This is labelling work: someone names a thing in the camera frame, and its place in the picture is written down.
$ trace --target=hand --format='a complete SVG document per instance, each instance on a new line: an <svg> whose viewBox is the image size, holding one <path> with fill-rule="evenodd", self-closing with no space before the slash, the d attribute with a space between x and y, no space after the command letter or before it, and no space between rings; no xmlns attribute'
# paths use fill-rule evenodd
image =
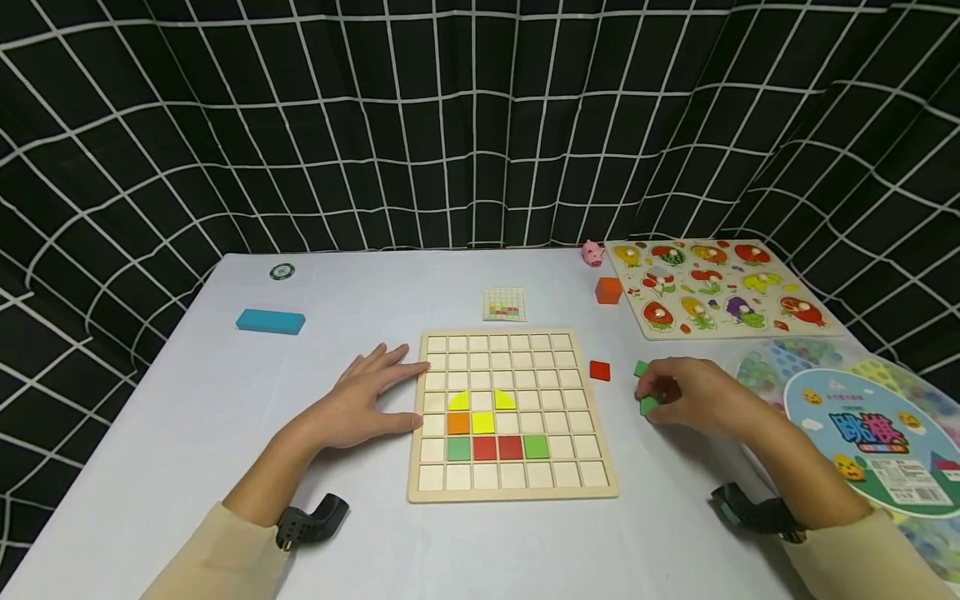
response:
<svg viewBox="0 0 960 600"><path fill-rule="evenodd" d="M296 416L284 428L319 451L347 448L388 433L406 433L423 424L415 413L381 413L376 399L384 390L430 368L430 363L398 364L410 347L387 351L378 345L367 356L358 355L340 375L329 394Z"/></svg>
<svg viewBox="0 0 960 600"><path fill-rule="evenodd" d="M647 413L653 423L679 423L709 434L745 441L782 416L713 361L663 358L652 361L636 384L636 397L653 396L660 406Z"/></svg>

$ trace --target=cartoon sun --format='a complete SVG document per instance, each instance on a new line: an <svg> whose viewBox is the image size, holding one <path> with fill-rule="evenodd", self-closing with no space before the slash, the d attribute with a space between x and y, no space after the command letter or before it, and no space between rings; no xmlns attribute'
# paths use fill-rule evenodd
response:
<svg viewBox="0 0 960 600"><path fill-rule="evenodd" d="M906 411L897 411L897 416L900 417L900 422L909 427L910 429L920 429L924 426L915 415L912 415Z"/></svg>
<svg viewBox="0 0 960 600"><path fill-rule="evenodd" d="M819 406L820 404L824 403L824 399L821 398L819 394L817 394L810 388L806 388L803 391L803 394L804 394L804 400L806 400L810 404L813 404L814 406Z"/></svg>
<svg viewBox="0 0 960 600"><path fill-rule="evenodd" d="M865 481L867 479L867 473L863 471L863 467L846 454L834 454L833 465L849 481Z"/></svg>

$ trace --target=orange block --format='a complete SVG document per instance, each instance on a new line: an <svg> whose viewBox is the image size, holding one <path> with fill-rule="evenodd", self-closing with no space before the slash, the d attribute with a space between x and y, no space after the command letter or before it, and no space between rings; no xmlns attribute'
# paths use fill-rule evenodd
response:
<svg viewBox="0 0 960 600"><path fill-rule="evenodd" d="M597 281L597 289L594 290L597 301L601 304L616 304L620 302L620 295L623 294L623 287L620 280L616 277L600 277Z"/></svg>
<svg viewBox="0 0 960 600"><path fill-rule="evenodd" d="M463 436L470 433L470 415L467 413L448 413L446 415L446 435Z"/></svg>

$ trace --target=beige sleeve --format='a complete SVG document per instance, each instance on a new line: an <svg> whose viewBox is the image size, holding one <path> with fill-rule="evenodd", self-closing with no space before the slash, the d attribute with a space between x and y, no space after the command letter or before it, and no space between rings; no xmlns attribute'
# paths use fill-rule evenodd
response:
<svg viewBox="0 0 960 600"><path fill-rule="evenodd" d="M276 526L248 523L217 502L140 598L269 600L290 556L275 538Z"/></svg>
<svg viewBox="0 0 960 600"><path fill-rule="evenodd" d="M881 510L783 547L817 600L957 600Z"/></svg>

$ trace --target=person's left hand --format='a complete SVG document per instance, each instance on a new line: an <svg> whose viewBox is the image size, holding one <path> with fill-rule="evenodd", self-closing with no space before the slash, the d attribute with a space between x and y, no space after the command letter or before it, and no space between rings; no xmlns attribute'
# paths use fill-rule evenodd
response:
<svg viewBox="0 0 960 600"><path fill-rule="evenodd" d="M410 347L387 351L380 344L367 356L358 355L340 375L329 394L311 404L285 427L317 451L324 447L348 448L388 433L406 433L419 428L423 417L416 413L381 413L376 399L395 383L420 374L430 363L401 365Z"/></svg>

